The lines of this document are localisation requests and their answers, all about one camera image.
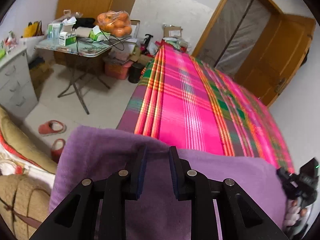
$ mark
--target pink slipper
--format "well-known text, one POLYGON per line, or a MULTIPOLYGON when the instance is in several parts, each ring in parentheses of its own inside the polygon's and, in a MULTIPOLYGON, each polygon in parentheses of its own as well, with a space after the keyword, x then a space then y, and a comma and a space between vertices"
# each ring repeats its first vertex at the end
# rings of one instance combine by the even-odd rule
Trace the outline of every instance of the pink slipper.
POLYGON ((56 139, 51 147, 51 159, 58 163, 61 153, 64 149, 64 146, 66 145, 66 141, 64 139, 56 139))
POLYGON ((66 129, 67 127, 65 124, 56 120, 50 120, 48 122, 45 122, 44 124, 41 124, 38 127, 38 131, 42 136, 60 134, 65 132, 66 129))

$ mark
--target striped bedspread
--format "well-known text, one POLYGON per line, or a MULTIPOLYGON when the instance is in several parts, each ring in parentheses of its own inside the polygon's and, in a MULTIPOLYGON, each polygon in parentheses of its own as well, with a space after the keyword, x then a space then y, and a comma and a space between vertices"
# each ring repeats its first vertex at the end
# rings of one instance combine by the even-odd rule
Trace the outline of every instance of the striped bedspread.
POLYGON ((117 129, 178 148, 259 157, 294 172, 268 109, 228 76, 168 46, 147 65, 117 129))

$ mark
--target drawer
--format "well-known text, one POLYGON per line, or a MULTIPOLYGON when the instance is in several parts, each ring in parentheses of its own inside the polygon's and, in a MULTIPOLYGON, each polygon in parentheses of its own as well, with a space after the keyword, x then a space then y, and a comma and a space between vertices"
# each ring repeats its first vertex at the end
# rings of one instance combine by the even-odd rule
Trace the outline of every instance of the drawer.
POLYGON ((23 52, 14 59, 12 59, 6 66, 0 70, 0 88, 2 88, 7 82, 13 78, 18 72, 27 68, 28 61, 26 53, 23 52))
POLYGON ((10 101, 4 104, 4 108, 8 111, 9 115, 13 117, 14 121, 22 122, 37 103, 38 100, 32 83, 27 82, 19 93, 15 93, 10 101))
POLYGON ((27 82, 31 82, 30 72, 27 67, 24 67, 0 88, 0 104, 5 105, 15 93, 20 93, 27 82))

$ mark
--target purple cloth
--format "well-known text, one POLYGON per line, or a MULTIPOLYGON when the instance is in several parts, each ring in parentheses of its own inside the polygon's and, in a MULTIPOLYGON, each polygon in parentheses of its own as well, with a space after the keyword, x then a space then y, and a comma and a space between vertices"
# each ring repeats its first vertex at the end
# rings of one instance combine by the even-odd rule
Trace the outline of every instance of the purple cloth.
MULTIPOLYGON (((61 155, 50 198, 50 212, 84 178, 105 179, 123 169, 131 154, 148 146, 143 193, 138 201, 126 201, 128 240, 190 239, 191 202, 178 202, 173 194, 168 146, 154 138, 120 130, 80 126, 70 135, 61 155)), ((209 179, 233 178, 279 226, 285 214, 286 196, 276 169, 260 158, 227 157, 178 149, 209 179)))

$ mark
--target pink storage box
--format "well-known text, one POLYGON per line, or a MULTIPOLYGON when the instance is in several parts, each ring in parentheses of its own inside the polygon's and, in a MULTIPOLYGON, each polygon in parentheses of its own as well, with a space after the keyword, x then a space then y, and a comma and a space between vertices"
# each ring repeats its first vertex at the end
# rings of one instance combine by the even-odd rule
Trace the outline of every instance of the pink storage box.
POLYGON ((106 62, 104 66, 104 71, 107 76, 125 80, 128 77, 129 68, 131 67, 133 61, 128 61, 123 65, 119 63, 106 62))

